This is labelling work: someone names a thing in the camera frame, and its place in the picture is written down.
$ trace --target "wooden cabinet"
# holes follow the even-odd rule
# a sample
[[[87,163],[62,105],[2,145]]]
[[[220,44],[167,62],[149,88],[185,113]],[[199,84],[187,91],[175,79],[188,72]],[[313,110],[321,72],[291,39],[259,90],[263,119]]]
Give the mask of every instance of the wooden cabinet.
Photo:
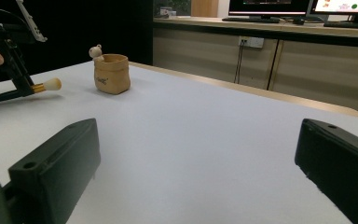
[[[284,41],[269,90],[358,110],[358,48]]]
[[[219,0],[191,0],[192,17],[217,17]]]

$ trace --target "black device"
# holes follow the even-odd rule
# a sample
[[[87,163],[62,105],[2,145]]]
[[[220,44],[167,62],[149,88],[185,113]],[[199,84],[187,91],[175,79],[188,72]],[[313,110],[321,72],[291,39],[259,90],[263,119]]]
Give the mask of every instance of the black device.
[[[294,18],[293,19],[293,24],[295,24],[295,25],[304,25],[304,23],[305,23],[305,20],[302,18]]]
[[[101,163],[95,119],[68,125],[8,169],[0,224],[64,224]]]
[[[344,1],[314,0],[310,13],[324,15],[351,15],[351,20],[328,21],[324,26],[358,29],[358,1],[348,3]]]
[[[358,137],[319,120],[304,119],[295,163],[353,223],[358,223]]]
[[[263,23],[279,23],[280,19],[278,18],[241,18],[241,17],[226,17],[222,21],[243,21],[243,22],[263,22]]]
[[[250,16],[261,19],[256,22],[271,22],[278,20],[273,17],[306,16],[308,5],[304,0],[230,0],[228,16]]]

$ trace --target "electrical outlet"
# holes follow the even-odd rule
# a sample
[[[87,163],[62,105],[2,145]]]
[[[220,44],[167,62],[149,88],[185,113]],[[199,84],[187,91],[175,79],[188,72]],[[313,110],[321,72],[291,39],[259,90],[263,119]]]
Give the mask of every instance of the electrical outlet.
[[[244,46],[248,48],[262,49],[264,45],[264,38],[240,35],[240,39],[238,41],[239,46],[241,45],[242,40],[245,41]]]
[[[248,42],[250,38],[251,38],[250,36],[240,35],[240,39],[238,40],[238,46],[241,45],[242,40],[245,41],[245,46],[246,46],[246,42]]]

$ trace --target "desk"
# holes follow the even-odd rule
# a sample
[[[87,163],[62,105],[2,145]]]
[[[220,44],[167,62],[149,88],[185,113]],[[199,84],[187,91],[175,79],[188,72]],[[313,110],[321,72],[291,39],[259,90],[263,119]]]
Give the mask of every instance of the desk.
[[[358,118],[149,68],[132,63],[120,95],[96,90],[92,62],[33,76],[62,89],[0,104],[1,184],[63,127],[96,118],[102,163],[68,223],[350,223],[294,156],[303,118],[356,135]]]
[[[154,19],[154,28],[220,35],[248,35],[270,39],[358,47],[358,29],[323,27],[321,23],[293,25],[291,22],[257,23],[222,21],[222,18]]]

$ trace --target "wall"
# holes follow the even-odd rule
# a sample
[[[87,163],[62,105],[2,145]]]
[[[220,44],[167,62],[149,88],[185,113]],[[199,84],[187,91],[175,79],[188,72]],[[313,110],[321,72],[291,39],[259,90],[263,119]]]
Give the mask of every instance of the wall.
[[[24,5],[48,38],[45,43],[20,45],[30,74],[89,61],[89,49],[97,44],[103,53],[152,64],[153,0],[33,0]],[[0,0],[0,8],[23,18],[15,0]]]
[[[219,0],[219,8],[217,9],[217,17],[225,18],[228,16],[229,0]]]

